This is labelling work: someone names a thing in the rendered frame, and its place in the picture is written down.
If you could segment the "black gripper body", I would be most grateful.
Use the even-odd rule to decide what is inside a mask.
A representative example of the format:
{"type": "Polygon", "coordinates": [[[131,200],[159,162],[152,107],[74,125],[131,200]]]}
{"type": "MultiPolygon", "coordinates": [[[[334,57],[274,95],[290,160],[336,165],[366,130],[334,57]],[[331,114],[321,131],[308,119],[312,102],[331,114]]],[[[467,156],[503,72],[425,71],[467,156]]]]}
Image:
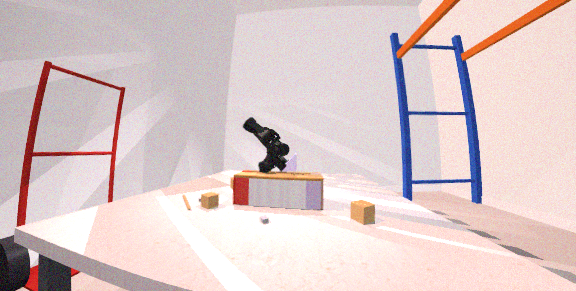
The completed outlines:
{"type": "Polygon", "coordinates": [[[274,160],[279,156],[278,153],[271,151],[268,149],[268,151],[266,152],[267,155],[265,157],[265,159],[261,162],[258,163],[258,167],[271,171],[272,169],[272,163],[274,162],[274,160]]]}

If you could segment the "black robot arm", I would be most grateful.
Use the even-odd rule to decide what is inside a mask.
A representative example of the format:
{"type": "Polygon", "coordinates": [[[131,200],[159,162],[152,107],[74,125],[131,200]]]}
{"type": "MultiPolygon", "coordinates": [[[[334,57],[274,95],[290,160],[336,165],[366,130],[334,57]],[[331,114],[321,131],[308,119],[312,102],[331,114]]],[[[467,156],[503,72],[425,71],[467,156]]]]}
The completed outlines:
{"type": "Polygon", "coordinates": [[[264,145],[267,151],[269,149],[280,155],[274,160],[272,166],[276,166],[279,171],[282,172],[286,168],[286,163],[289,161],[287,161],[283,156],[286,156],[289,153],[290,148],[287,144],[279,141],[281,138],[279,134],[276,131],[269,129],[268,127],[262,127],[253,117],[249,117],[244,122],[243,128],[246,131],[253,133],[256,138],[264,145]],[[275,135],[277,137],[275,137],[275,135]],[[270,141],[271,143],[269,143],[270,141]]]}

